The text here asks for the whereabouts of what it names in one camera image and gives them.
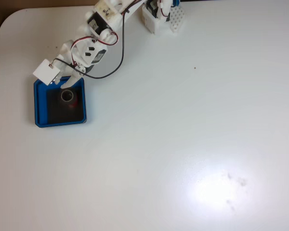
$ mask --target smudge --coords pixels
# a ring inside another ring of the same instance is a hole
[[[232,205],[232,202],[230,200],[226,200],[227,205],[231,208],[232,211],[235,211],[235,208]]]
[[[244,179],[244,178],[238,178],[236,180],[242,187],[246,186],[247,185],[247,180]]]

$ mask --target blue component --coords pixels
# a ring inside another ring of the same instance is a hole
[[[173,1],[172,1],[172,4],[173,4],[174,6],[179,6],[180,0],[173,0]]]
[[[80,121],[64,122],[64,123],[48,123],[48,111],[47,111],[47,91],[53,89],[60,89],[60,87],[67,82],[69,77],[62,77],[59,84],[46,85],[39,79],[34,83],[34,109],[35,109],[35,124],[40,128],[54,127],[70,124],[82,124],[87,121],[86,113],[86,100],[85,100],[85,84],[83,78],[81,78],[72,88],[81,89],[82,105],[83,105],[83,119]]]

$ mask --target red wire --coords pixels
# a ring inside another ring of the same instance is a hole
[[[163,15],[164,17],[168,18],[168,15],[167,15],[167,16],[164,15],[164,13],[163,13],[163,9],[162,9],[162,8],[160,9],[160,12],[162,13],[162,15]]]
[[[71,54],[72,54],[72,62],[73,62],[73,65],[76,65],[77,63],[74,61],[73,59],[73,47],[76,45],[76,43],[78,43],[79,41],[82,41],[82,40],[85,40],[85,39],[91,39],[92,36],[85,36],[85,37],[82,37],[82,38],[79,38],[77,39],[75,42],[73,42],[72,46],[71,46]]]
[[[98,41],[99,41],[100,43],[104,44],[104,45],[107,45],[107,46],[116,45],[116,44],[118,43],[118,41],[119,41],[119,36],[118,36],[118,34],[117,34],[115,31],[111,31],[111,34],[112,34],[112,35],[115,35],[115,36],[117,37],[117,41],[116,41],[115,43],[109,44],[109,43],[106,43],[106,42],[101,41],[101,40],[99,40],[99,39],[98,39]],[[76,45],[76,43],[78,43],[79,41],[85,40],[85,39],[94,39],[94,37],[93,37],[93,36],[85,36],[85,37],[79,38],[79,39],[75,40],[75,42],[73,42],[73,44],[72,44],[72,46],[71,46],[72,63],[73,63],[74,66],[76,66],[77,63],[74,61],[72,49],[73,49],[73,47]]]
[[[98,39],[98,41],[99,41],[100,43],[102,43],[102,44],[107,45],[107,46],[113,46],[113,45],[116,45],[116,44],[118,43],[118,41],[119,41],[119,36],[117,35],[117,33],[116,33],[115,31],[111,31],[111,34],[112,34],[112,35],[115,35],[115,36],[117,37],[117,41],[115,41],[115,43],[113,43],[113,44],[109,44],[109,43],[106,43],[106,42],[101,41],[101,40],[99,40],[99,39]]]

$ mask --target white tabletop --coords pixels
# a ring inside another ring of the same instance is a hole
[[[87,123],[54,128],[34,124],[31,73],[90,7],[4,22],[0,231],[289,231],[289,0],[182,7],[177,36],[134,14],[123,66],[85,79]]]

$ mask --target black wire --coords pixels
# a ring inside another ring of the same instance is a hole
[[[83,74],[84,76],[87,76],[87,77],[90,77],[90,78],[94,78],[94,79],[106,78],[106,77],[112,75],[113,73],[115,73],[115,72],[121,67],[121,65],[122,65],[122,63],[123,63],[123,59],[124,59],[124,18],[125,18],[125,14],[129,12],[129,8],[132,7],[133,5],[131,4],[129,7],[127,7],[126,10],[125,10],[124,13],[123,13],[123,25],[122,25],[122,58],[121,58],[121,62],[119,63],[119,65],[116,67],[116,69],[115,69],[114,71],[112,71],[112,72],[110,72],[109,74],[107,74],[107,75],[105,75],[105,76],[102,76],[102,77],[94,77],[94,76],[90,76],[90,75],[88,75],[88,74],[86,74],[86,73],[84,73],[84,72],[81,72],[81,71],[77,70],[72,64],[68,64],[67,62],[65,62],[65,61],[63,61],[63,60],[61,60],[61,59],[55,58],[54,60],[58,60],[58,61],[64,63],[65,65],[71,67],[71,68],[74,69],[75,71]]]

